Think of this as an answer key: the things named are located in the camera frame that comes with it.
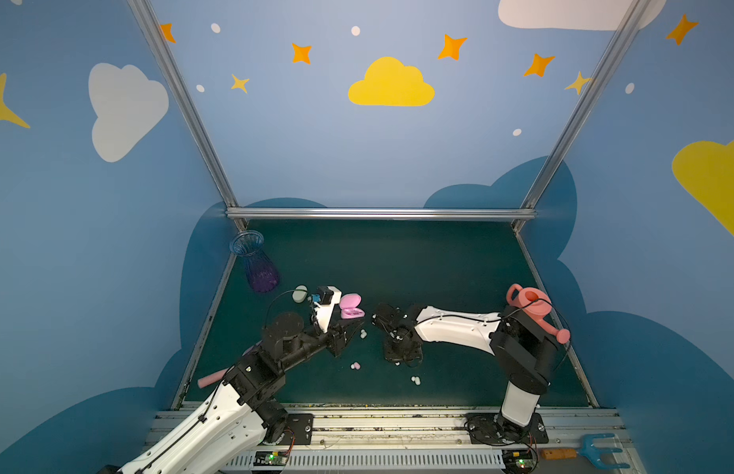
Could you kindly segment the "pink earbud charging case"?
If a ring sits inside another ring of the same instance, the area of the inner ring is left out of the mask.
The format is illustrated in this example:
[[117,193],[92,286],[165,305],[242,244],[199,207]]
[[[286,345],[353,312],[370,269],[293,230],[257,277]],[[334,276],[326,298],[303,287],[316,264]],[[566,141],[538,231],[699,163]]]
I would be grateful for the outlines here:
[[365,311],[359,307],[362,297],[358,293],[349,293],[341,296],[339,301],[340,317],[343,320],[359,319],[365,316]]

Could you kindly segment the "white earbud charging case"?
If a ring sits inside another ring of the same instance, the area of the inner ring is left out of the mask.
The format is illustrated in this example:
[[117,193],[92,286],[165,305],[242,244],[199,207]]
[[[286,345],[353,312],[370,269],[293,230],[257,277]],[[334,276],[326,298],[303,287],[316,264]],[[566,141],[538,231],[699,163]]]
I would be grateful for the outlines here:
[[297,286],[295,290],[292,292],[292,298],[297,304],[303,303],[309,296],[309,290],[306,286],[301,284],[301,286]]

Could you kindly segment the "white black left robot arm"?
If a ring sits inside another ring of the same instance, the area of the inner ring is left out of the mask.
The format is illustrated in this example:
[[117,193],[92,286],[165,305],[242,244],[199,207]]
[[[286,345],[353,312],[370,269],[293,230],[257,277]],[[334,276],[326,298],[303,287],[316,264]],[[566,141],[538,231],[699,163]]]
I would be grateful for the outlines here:
[[363,318],[329,323],[323,332],[295,312],[278,315],[261,341],[227,369],[211,395],[157,444],[102,473],[215,473],[239,452],[276,442],[288,412],[275,400],[286,373],[327,350],[335,357],[357,336]]

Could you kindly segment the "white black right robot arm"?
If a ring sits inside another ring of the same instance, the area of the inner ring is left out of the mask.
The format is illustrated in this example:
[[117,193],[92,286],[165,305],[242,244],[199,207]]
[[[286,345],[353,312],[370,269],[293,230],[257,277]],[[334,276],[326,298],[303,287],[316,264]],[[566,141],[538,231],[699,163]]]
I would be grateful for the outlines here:
[[507,376],[498,413],[467,421],[473,440],[489,446],[546,442],[537,406],[548,392],[559,366],[560,350],[571,343],[568,329],[558,329],[524,307],[508,305],[493,313],[465,313],[434,306],[412,306],[408,311],[382,303],[371,317],[386,335],[384,355],[391,363],[411,365],[423,359],[425,343],[447,343],[483,351],[495,357]]

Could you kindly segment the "purple ribbed glass vase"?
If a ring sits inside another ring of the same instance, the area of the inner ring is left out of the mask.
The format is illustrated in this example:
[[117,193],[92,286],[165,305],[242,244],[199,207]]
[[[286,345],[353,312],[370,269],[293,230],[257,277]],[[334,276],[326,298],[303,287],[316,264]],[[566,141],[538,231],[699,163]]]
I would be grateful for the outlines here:
[[256,230],[240,232],[230,243],[230,250],[242,261],[250,288],[256,293],[272,292],[280,274],[264,250],[264,237]]

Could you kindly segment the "pink toy watering can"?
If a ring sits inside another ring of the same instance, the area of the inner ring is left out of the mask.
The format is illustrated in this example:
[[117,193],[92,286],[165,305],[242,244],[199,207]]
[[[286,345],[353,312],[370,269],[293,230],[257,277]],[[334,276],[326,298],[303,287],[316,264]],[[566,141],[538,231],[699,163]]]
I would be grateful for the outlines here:
[[554,336],[556,341],[567,345],[571,339],[571,333],[567,329],[558,329],[546,322],[546,318],[552,313],[554,307],[552,301],[538,288],[525,288],[520,284],[512,284],[506,294],[507,304],[522,309],[533,319],[546,333]]

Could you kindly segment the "blue toy garden fork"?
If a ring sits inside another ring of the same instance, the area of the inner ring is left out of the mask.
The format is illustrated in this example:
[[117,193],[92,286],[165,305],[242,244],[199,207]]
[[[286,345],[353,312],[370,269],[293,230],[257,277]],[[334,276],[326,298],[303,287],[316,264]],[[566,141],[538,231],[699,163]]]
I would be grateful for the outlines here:
[[607,464],[603,460],[603,455],[622,453],[621,448],[597,448],[597,440],[611,440],[615,438],[614,434],[586,434],[582,436],[580,448],[551,448],[550,450],[542,450],[541,456],[545,460],[566,460],[583,457],[587,459],[595,468],[600,470],[623,470],[631,469],[631,465],[627,462]]

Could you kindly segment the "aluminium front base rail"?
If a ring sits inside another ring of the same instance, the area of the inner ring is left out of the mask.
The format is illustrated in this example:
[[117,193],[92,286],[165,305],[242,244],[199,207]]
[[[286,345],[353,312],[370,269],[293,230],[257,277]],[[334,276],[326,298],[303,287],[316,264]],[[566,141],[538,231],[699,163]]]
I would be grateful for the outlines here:
[[519,458],[539,473],[594,473],[582,456],[549,460],[546,450],[580,448],[592,440],[604,450],[611,473],[642,473],[645,467],[619,413],[613,409],[540,408],[544,440],[488,446],[471,439],[467,416],[486,407],[287,407],[297,421],[295,442],[244,448],[223,473],[499,473]]

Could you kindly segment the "aluminium back frame rail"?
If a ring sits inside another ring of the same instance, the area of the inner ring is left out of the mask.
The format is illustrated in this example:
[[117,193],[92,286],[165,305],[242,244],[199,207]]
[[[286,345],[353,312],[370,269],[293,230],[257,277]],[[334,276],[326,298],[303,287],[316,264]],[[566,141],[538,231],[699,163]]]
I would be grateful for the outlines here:
[[532,220],[534,209],[307,209],[229,207],[227,217],[243,219],[514,221]]

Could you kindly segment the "aluminium right frame post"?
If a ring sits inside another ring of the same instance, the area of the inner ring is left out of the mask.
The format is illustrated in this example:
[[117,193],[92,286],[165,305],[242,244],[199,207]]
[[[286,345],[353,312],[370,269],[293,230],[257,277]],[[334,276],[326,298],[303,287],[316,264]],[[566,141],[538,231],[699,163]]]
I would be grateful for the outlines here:
[[564,162],[579,132],[581,132],[584,124],[586,124],[606,86],[627,54],[636,35],[641,30],[641,21],[651,4],[652,2],[650,0],[635,0],[629,3],[627,13],[625,13],[625,16],[619,22],[611,41],[609,41],[609,45],[607,45],[607,49],[605,49],[593,71],[593,79],[587,85],[587,89],[580,95],[563,131],[558,136],[556,145],[552,148],[552,152],[550,152],[548,158],[546,158],[542,169],[540,169],[532,187],[530,187],[522,202],[520,211],[522,211],[523,217],[515,219],[512,224],[512,229],[516,235],[520,234],[528,220],[536,218],[536,207],[538,203],[546,189],[548,189],[548,185],[552,183],[558,168]]

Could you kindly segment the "aluminium frame post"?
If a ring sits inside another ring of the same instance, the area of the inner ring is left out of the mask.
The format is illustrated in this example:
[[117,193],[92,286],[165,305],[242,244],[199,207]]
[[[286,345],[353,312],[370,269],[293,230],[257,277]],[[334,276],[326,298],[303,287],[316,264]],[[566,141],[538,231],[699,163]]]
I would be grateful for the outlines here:
[[625,16],[619,22],[611,41],[609,41],[609,45],[607,45],[607,49],[605,49],[593,71],[593,79],[587,85],[587,89],[580,95],[563,131],[558,136],[556,145],[552,148],[552,152],[550,152],[548,158],[546,158],[542,169],[540,169],[532,187],[530,187],[522,202],[520,211],[522,211],[523,217],[515,219],[512,224],[512,229],[516,235],[520,234],[528,220],[536,218],[536,207],[538,203],[546,189],[548,189],[548,185],[552,183],[558,168],[564,162],[579,132],[581,132],[584,124],[586,124],[606,86],[627,54],[636,35],[641,30],[641,21],[651,4],[652,2],[650,0],[635,0],[629,3],[627,13],[625,13]]
[[161,73],[169,85],[169,90],[184,118],[185,124],[197,146],[197,149],[209,171],[211,178],[226,207],[226,211],[238,207],[238,201],[232,186],[219,159],[209,134],[198,114],[197,108],[190,97],[183,77],[161,31],[156,12],[150,1],[128,0],[139,28],[144,35]]

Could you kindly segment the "aluminium left frame post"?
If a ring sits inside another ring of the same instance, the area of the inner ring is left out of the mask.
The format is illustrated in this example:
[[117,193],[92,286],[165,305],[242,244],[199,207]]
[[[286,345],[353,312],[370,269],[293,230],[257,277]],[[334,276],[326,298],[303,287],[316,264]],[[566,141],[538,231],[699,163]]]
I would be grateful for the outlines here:
[[128,0],[139,28],[144,35],[161,73],[169,85],[169,90],[184,118],[185,124],[197,146],[197,149],[209,171],[211,178],[226,207],[226,211],[238,207],[238,201],[232,186],[219,159],[209,134],[198,114],[197,108],[190,97],[183,77],[161,31],[156,12],[150,1]]

